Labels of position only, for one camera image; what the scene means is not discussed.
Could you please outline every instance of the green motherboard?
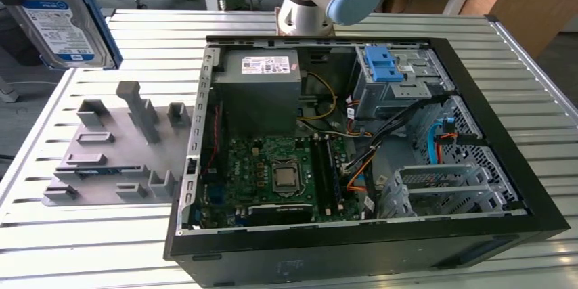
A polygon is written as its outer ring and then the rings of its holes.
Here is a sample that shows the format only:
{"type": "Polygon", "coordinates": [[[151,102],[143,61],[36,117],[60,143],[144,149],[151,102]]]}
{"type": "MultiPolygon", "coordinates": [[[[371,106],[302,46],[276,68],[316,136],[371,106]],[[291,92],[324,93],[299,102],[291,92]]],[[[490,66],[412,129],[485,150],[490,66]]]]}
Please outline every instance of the green motherboard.
{"type": "MultiPolygon", "coordinates": [[[[320,189],[319,173],[315,173],[315,153],[311,151],[312,137],[260,137],[231,139],[226,183],[208,189],[210,199],[222,197],[219,204],[210,205],[210,227],[242,226],[239,215],[250,206],[267,204],[307,204],[312,206],[310,222],[356,220],[359,209],[355,196],[336,194],[334,180],[326,180],[331,189],[320,189]],[[318,204],[331,196],[336,199],[338,209],[330,211],[318,204]]],[[[346,161],[344,141],[340,137],[323,140],[330,145],[335,176],[339,165],[346,161]]]]}

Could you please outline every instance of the floor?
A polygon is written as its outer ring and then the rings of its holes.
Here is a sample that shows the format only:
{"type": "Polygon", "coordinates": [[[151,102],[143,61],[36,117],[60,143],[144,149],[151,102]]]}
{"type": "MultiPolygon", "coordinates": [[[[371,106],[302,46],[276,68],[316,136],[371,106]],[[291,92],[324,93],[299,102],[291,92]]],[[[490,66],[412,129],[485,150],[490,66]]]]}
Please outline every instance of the floor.
{"type": "MultiPolygon", "coordinates": [[[[141,0],[148,9],[204,9],[204,0],[141,0]]],[[[262,9],[272,10],[282,0],[263,0],[262,9]]],[[[135,9],[133,0],[99,0],[103,8],[135,9]]],[[[243,0],[227,0],[230,9],[244,9],[243,0]]],[[[578,105],[578,33],[561,33],[538,58],[562,92],[578,105]]],[[[0,48],[0,76],[8,82],[45,81],[56,83],[61,72],[43,66],[21,67],[0,48]]],[[[15,84],[20,100],[7,104],[0,102],[0,154],[16,155],[36,118],[51,96],[53,85],[45,83],[15,84]]],[[[9,166],[0,160],[0,177],[9,166]]]]}

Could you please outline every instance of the slotted aluminum table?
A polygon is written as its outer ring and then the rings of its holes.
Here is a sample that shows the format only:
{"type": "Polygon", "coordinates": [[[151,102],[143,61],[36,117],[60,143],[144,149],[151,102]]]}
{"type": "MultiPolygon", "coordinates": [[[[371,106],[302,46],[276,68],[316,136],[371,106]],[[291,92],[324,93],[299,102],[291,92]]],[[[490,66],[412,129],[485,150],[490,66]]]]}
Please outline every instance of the slotted aluminum table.
{"type": "MultiPolygon", "coordinates": [[[[139,80],[154,105],[194,105],[206,35],[274,35],[275,16],[117,11],[109,27],[121,70],[65,73],[0,183],[3,288],[198,287],[163,260],[168,204],[48,208],[40,198],[77,127],[80,102],[97,98],[108,107],[124,106],[116,83],[139,80]]],[[[336,34],[450,40],[573,229],[470,269],[275,288],[578,288],[578,113],[501,24],[481,16],[376,14],[336,26],[336,34]]]]}

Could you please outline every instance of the power supply label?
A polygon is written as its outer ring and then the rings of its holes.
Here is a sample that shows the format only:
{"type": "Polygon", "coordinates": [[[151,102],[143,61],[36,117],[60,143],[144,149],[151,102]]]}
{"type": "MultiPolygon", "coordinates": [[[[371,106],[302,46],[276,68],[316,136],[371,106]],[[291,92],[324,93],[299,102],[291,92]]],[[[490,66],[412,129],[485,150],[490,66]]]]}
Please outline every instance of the power supply label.
{"type": "Polygon", "coordinates": [[[242,74],[288,74],[290,57],[244,57],[242,74]]]}
{"type": "Polygon", "coordinates": [[[92,46],[83,30],[73,25],[75,18],[67,2],[27,0],[21,7],[59,58],[67,61],[93,59],[92,46]]]}

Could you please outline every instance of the metal mesh panel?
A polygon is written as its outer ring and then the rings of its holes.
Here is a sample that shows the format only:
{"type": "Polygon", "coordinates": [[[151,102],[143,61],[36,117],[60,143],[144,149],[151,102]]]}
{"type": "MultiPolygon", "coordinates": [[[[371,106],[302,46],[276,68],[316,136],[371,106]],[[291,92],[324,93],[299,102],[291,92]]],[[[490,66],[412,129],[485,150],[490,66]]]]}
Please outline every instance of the metal mesh panel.
{"type": "Polygon", "coordinates": [[[382,195],[382,217],[498,212],[506,203],[491,175],[473,164],[407,166],[395,171],[382,195]]]}
{"type": "MultiPolygon", "coordinates": [[[[453,97],[450,101],[446,102],[442,108],[437,109],[435,114],[427,114],[427,118],[416,119],[422,125],[415,127],[415,130],[427,130],[428,126],[434,123],[437,119],[445,117],[455,118],[455,126],[458,133],[475,133],[482,135],[470,114],[467,113],[465,104],[458,97],[453,97]]],[[[419,140],[416,142],[416,159],[418,162],[423,164],[431,164],[428,153],[427,153],[427,132],[416,134],[419,140]]],[[[502,185],[505,191],[502,195],[505,196],[507,202],[517,201],[518,195],[515,194],[510,181],[506,177],[503,170],[499,167],[498,160],[491,152],[491,149],[485,146],[458,146],[455,144],[442,146],[442,160],[445,164],[466,164],[475,163],[477,165],[485,167],[491,174],[490,184],[502,185]]]]}

